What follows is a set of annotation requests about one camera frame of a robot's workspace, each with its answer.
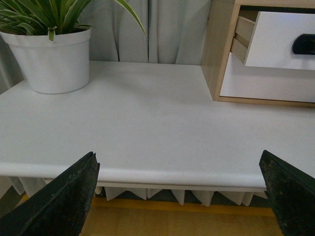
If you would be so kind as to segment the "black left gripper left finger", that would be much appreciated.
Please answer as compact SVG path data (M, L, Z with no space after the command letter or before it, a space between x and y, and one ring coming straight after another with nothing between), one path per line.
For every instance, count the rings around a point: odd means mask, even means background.
M2 236L78 236L95 193L100 164L87 153L0 219Z

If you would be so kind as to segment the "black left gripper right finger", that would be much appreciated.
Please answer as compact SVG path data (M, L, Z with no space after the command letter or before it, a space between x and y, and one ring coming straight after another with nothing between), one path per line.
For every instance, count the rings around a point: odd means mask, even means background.
M315 234L315 179L264 150L259 161L266 196L285 236Z

